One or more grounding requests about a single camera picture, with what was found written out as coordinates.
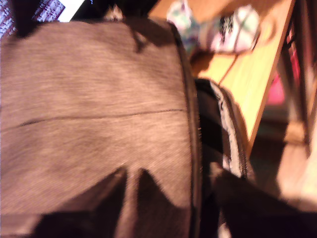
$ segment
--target pink object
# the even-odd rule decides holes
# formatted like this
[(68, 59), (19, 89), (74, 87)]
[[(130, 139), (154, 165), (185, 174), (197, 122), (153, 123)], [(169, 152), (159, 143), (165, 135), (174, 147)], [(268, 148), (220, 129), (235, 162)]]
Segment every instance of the pink object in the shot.
[(273, 83), (268, 92), (267, 105), (281, 105), (284, 103), (285, 94), (281, 77), (276, 72)]

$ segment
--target floor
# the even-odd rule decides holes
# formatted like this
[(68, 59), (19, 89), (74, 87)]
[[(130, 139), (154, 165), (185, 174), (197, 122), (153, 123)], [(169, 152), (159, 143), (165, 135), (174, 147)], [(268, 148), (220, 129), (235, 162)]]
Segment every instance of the floor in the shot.
[(250, 158), (262, 190), (302, 211), (317, 211), (317, 126), (309, 158), (304, 146), (259, 137)]

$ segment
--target seam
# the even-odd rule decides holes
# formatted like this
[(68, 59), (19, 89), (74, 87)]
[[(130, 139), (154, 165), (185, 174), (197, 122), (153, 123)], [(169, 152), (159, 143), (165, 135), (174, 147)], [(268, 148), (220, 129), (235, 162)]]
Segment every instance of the seam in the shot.
[(45, 122), (45, 121), (56, 121), (56, 120), (76, 120), (76, 119), (106, 119), (106, 118), (125, 118), (125, 117), (133, 117), (133, 116), (139, 116), (139, 115), (148, 115), (148, 114), (157, 114), (157, 113), (170, 113), (170, 112), (184, 112), (184, 109), (169, 109), (169, 110), (161, 110), (161, 111), (149, 111), (149, 112), (140, 112), (140, 113), (132, 113), (132, 114), (122, 114), (122, 115), (104, 115), (99, 117), (54, 117), (54, 118), (47, 118), (47, 119), (33, 119), (26, 121), (20, 125), (17, 126), (11, 126), (6, 129), (3, 129), (2, 132), (36, 124), (39, 122)]

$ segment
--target brown fabric bag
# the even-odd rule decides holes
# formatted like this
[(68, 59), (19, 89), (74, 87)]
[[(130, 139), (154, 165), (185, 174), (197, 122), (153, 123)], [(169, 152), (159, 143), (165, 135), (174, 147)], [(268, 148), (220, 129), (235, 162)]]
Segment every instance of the brown fabric bag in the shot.
[(198, 232), (196, 89), (172, 28), (50, 23), (2, 41), (2, 237)]

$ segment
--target wooden table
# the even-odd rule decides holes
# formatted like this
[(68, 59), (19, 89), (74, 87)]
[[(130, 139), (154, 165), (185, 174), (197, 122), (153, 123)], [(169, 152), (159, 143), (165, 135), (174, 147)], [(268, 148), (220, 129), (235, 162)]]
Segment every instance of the wooden table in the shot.
[[(150, 16), (166, 18), (173, 0), (161, 0)], [(192, 61), (193, 74), (209, 78), (231, 92), (240, 109), (244, 143), (249, 155), (256, 137), (284, 43), (295, 0), (189, 0), (196, 19), (201, 22), (251, 4), (259, 13), (263, 31), (251, 53), (235, 56), (204, 55)]]

